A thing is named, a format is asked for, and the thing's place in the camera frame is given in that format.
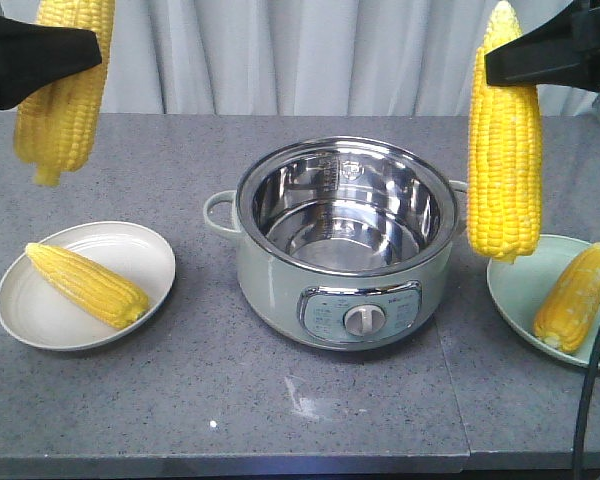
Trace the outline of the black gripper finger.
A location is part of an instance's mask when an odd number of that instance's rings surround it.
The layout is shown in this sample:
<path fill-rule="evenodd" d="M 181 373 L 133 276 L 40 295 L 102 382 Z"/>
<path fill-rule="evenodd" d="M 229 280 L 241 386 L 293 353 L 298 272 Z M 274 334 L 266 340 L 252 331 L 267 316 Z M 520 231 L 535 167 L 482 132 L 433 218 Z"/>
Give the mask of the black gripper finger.
<path fill-rule="evenodd" d="M 600 90 L 600 9 L 564 9 L 485 57 L 492 86 L 558 85 Z"/>
<path fill-rule="evenodd" d="M 0 15 L 0 110 L 103 62 L 90 30 L 38 26 Z"/>

